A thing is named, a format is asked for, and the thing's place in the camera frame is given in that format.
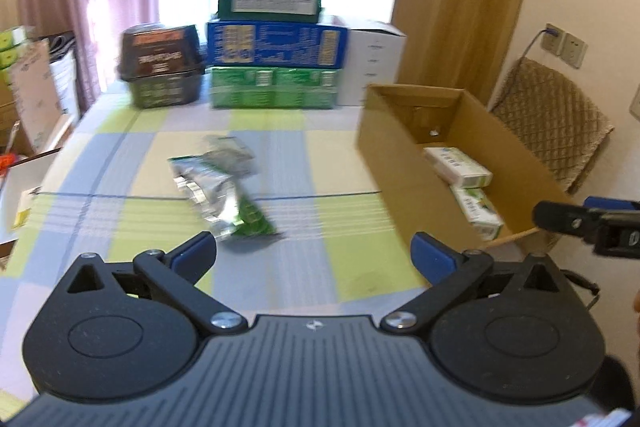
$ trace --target open cardboard box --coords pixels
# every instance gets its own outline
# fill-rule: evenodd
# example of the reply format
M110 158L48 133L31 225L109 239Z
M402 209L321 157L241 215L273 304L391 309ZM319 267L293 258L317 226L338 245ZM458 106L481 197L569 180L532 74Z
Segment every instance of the open cardboard box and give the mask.
M483 241L466 221L424 157L430 144L457 147L494 174L483 190L505 222L495 240ZM514 241L545 250L548 236L536 234L533 207L541 200L571 203L551 172L462 89L369 86L358 148L407 247L415 232L425 231L458 251Z

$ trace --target blue box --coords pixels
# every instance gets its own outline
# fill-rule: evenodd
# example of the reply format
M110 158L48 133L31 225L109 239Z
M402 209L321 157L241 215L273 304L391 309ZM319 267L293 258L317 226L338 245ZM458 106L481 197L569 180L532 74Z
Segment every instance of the blue box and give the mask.
M214 20L207 23L207 62L339 70L348 32L332 17L318 24Z

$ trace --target stacked boxes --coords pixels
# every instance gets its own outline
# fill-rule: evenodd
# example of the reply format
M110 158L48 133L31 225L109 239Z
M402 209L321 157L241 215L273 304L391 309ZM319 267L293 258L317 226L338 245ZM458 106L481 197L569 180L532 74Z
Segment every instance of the stacked boxes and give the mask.
M214 107L331 108L348 29L320 0L219 0L207 25Z

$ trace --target metal screw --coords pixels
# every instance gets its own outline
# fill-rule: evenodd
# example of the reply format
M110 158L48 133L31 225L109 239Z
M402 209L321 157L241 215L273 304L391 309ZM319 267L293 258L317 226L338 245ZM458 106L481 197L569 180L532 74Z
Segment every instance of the metal screw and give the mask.
M389 313L384 319L387 326L395 330L404 330L411 328L418 323L418 318L409 312L393 312Z
M162 250L145 250L144 253L147 255L155 255L156 257L162 257L164 255Z
M235 328L242 323L242 315L234 312L218 312L211 317L211 324L221 330Z

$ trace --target red object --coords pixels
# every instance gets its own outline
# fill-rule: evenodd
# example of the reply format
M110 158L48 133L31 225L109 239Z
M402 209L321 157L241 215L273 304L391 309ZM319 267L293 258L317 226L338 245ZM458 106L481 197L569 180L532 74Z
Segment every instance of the red object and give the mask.
M17 161L18 156L12 152L0 155L0 174L4 174L6 170Z

